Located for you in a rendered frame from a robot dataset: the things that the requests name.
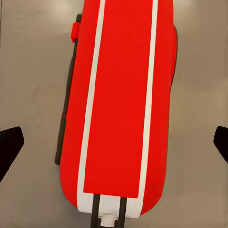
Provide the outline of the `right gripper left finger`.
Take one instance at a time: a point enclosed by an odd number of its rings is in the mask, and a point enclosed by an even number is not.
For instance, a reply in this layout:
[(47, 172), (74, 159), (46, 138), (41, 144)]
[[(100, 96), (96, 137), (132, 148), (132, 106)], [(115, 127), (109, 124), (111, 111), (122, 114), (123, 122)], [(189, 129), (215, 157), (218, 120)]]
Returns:
[(19, 126), (0, 132), (0, 182), (23, 145), (23, 132)]

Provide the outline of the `radio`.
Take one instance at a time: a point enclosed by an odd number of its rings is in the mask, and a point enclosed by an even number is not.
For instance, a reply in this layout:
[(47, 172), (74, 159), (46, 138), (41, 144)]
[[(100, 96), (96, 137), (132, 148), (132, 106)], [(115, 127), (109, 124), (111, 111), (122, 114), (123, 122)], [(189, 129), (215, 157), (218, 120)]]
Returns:
[(55, 164), (90, 228), (124, 228), (162, 195), (176, 30), (173, 0), (84, 0), (73, 24)]

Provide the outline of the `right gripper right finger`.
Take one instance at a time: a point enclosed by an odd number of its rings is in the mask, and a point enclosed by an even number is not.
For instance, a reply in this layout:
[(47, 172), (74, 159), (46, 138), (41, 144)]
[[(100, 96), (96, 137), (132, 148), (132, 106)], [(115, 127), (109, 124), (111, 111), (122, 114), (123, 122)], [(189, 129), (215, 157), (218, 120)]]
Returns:
[(217, 127), (213, 142), (228, 164), (228, 128), (222, 126)]

